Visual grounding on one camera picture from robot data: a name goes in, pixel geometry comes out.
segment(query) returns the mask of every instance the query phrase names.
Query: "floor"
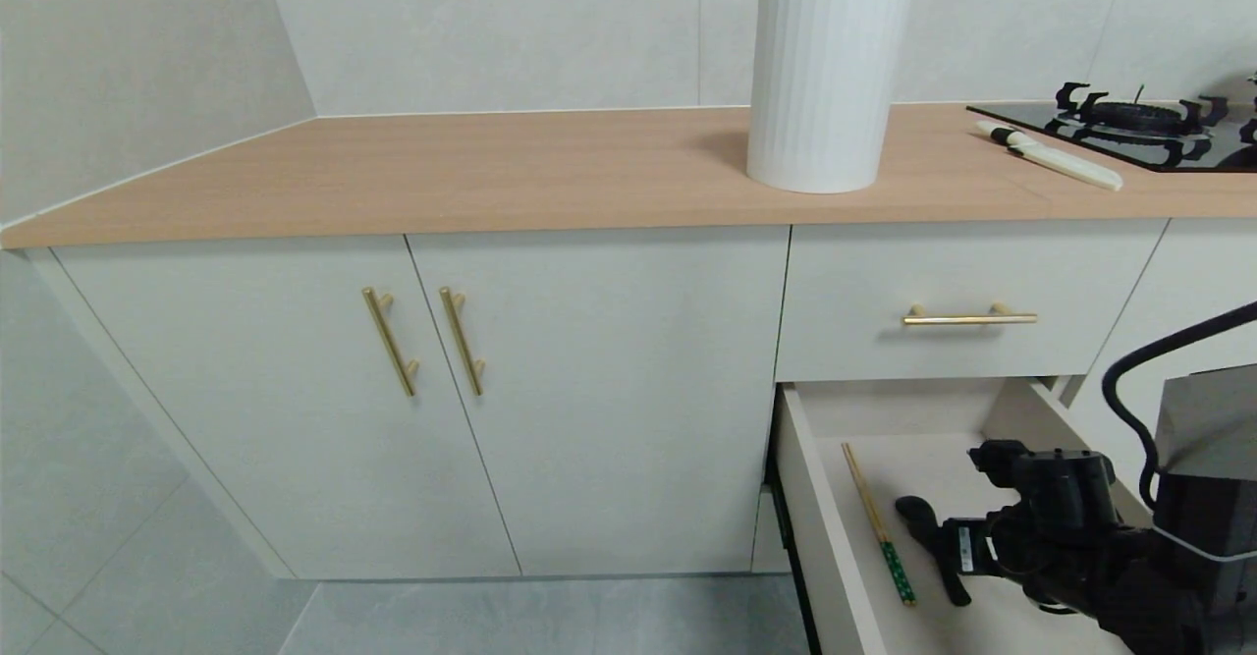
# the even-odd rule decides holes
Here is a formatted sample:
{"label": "floor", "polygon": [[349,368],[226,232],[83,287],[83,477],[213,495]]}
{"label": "floor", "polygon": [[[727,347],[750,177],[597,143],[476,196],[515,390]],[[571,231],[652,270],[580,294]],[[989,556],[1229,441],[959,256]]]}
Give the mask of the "floor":
{"label": "floor", "polygon": [[323,583],[280,655],[806,655],[789,576]]}

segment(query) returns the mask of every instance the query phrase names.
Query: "white container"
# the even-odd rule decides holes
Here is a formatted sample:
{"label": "white container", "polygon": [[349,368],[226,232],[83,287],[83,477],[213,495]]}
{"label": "white container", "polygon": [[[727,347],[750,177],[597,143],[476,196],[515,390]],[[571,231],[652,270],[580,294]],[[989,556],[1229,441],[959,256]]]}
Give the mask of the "white container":
{"label": "white container", "polygon": [[747,175],[807,194],[877,177],[911,0],[759,0]]}

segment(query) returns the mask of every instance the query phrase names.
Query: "open drawer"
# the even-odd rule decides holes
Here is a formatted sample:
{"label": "open drawer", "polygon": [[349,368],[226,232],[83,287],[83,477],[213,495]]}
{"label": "open drawer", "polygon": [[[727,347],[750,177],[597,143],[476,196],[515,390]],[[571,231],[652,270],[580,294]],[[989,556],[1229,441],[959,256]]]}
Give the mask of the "open drawer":
{"label": "open drawer", "polygon": [[[895,513],[901,495],[930,502],[939,520],[982,518],[1014,503],[993,487],[967,450],[987,439],[1017,439],[1032,450],[1085,449],[1067,410],[1038,381],[982,378],[859,381],[781,387],[774,470],[782,531],[799,601],[810,611],[812,647],[825,655],[1129,654],[1086,616],[1038,611],[1013,582],[962,577],[973,603],[952,606],[930,556]],[[851,441],[877,510],[899,551],[918,605],[900,602],[842,454]],[[1146,510],[1112,487],[1128,522]]]}

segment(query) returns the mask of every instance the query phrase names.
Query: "cabinet handle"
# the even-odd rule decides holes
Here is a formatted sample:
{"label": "cabinet handle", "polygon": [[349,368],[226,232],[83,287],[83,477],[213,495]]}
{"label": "cabinet handle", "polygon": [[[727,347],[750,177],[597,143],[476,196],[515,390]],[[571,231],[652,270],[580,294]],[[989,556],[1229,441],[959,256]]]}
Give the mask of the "cabinet handle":
{"label": "cabinet handle", "polygon": [[475,392],[476,397],[479,397],[484,395],[484,386],[480,385],[484,361],[471,358],[466,333],[463,333],[463,319],[459,317],[459,312],[463,311],[463,302],[465,299],[466,297],[450,292],[449,287],[441,288],[441,304],[445,305],[445,316],[449,317],[450,327],[454,328],[454,343],[459,347],[459,356],[463,356],[463,367],[466,368],[468,378],[471,378],[471,392]]}
{"label": "cabinet handle", "polygon": [[401,381],[401,390],[406,394],[406,397],[414,397],[415,381],[412,376],[419,370],[419,361],[409,361],[409,363],[405,365],[402,363],[401,351],[397,351],[397,341],[392,337],[392,329],[388,328],[388,321],[385,319],[385,313],[390,307],[392,307],[392,294],[376,297],[376,289],[367,287],[362,289],[362,297],[367,300],[368,309],[371,309],[371,318],[376,322],[376,329],[380,332],[380,341],[385,342],[385,350],[388,351],[388,358],[393,363],[393,370],[397,371],[397,380]]}
{"label": "cabinet handle", "polygon": [[913,304],[908,316],[903,318],[905,327],[960,327],[960,326],[991,326],[991,324],[1035,324],[1038,323],[1038,314],[1014,314],[1008,307],[996,302],[991,305],[991,313],[955,317],[926,317],[925,307]]}

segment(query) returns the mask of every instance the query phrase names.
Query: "wall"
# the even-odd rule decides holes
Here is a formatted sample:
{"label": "wall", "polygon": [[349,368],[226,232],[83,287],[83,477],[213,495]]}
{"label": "wall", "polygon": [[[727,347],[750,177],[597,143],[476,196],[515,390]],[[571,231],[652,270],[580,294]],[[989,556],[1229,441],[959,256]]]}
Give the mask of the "wall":
{"label": "wall", "polygon": [[0,0],[14,221],[313,114],[274,0]]}
{"label": "wall", "polygon": [[[757,0],[278,0],[319,114],[745,104]],[[1194,97],[1257,0],[914,0],[897,101]]]}
{"label": "wall", "polygon": [[0,650],[274,655],[314,585],[270,578],[15,253],[0,350]]}

